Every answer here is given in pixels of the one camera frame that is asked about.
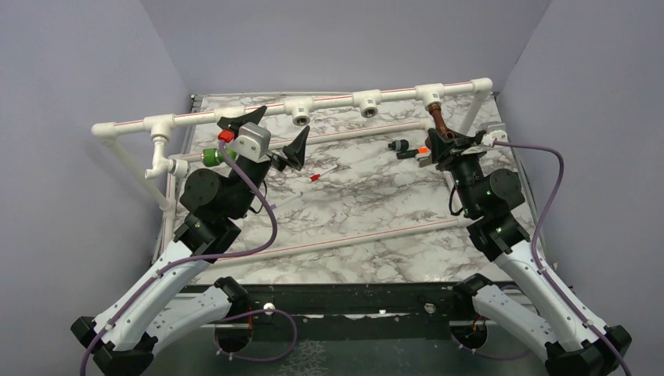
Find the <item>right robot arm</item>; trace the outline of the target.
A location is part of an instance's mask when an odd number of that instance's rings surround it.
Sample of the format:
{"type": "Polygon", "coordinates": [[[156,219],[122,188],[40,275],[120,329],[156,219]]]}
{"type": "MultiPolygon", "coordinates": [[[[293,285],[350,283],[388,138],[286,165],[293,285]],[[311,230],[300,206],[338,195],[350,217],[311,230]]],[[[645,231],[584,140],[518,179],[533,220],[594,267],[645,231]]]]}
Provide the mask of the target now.
{"type": "Polygon", "coordinates": [[[489,319],[540,358],[550,375],[607,375],[630,372],[625,355],[632,338],[607,325],[584,305],[546,262],[512,211],[525,202],[516,172],[482,171],[481,157],[492,146],[506,146],[504,132],[428,130],[432,164],[451,174],[461,215],[469,220],[472,244],[504,271],[531,302],[530,308],[507,296],[495,283],[475,274],[455,285],[452,308],[464,319],[489,319]]]}

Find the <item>brown water faucet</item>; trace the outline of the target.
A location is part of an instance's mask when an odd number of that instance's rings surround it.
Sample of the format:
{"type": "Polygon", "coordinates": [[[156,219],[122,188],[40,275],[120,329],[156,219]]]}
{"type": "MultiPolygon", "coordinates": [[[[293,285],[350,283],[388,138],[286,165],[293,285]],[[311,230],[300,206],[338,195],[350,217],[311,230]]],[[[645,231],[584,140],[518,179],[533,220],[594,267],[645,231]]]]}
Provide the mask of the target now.
{"type": "Polygon", "coordinates": [[[447,139],[454,139],[454,133],[447,127],[443,117],[440,103],[431,103],[428,106],[428,113],[431,115],[435,128],[447,139]]]}

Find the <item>green water faucet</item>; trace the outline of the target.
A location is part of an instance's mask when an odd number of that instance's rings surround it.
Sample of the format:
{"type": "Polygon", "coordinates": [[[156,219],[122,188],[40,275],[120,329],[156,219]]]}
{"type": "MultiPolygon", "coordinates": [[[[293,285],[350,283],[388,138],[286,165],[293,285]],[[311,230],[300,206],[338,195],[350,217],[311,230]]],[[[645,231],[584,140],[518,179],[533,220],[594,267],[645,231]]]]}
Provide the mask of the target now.
{"type": "MultiPolygon", "coordinates": [[[[225,148],[226,154],[229,159],[235,161],[237,159],[237,154],[235,151],[225,148]]],[[[204,149],[200,155],[202,164],[205,167],[216,167],[222,164],[228,164],[227,159],[224,157],[224,154],[218,148],[208,148],[204,149]]]]}

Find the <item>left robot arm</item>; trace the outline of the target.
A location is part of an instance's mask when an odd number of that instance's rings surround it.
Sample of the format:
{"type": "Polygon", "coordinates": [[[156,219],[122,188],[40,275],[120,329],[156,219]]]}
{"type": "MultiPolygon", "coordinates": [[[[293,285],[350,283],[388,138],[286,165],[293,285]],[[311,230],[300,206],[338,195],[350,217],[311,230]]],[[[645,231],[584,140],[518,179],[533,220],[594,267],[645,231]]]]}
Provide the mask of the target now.
{"type": "Polygon", "coordinates": [[[140,375],[172,342],[212,321],[250,320],[246,290],[232,277],[218,279],[197,297],[172,305],[172,299],[219,259],[230,259],[240,235],[236,224],[261,201],[271,222],[276,215],[260,191],[270,169],[301,170],[310,127],[280,153],[269,149],[270,132],[260,124],[266,107],[218,120],[219,145],[202,152],[203,167],[189,174],[180,203],[187,216],[171,243],[150,269],[112,306],[83,316],[71,332],[85,347],[80,373],[93,361],[105,375],[140,375]]]}

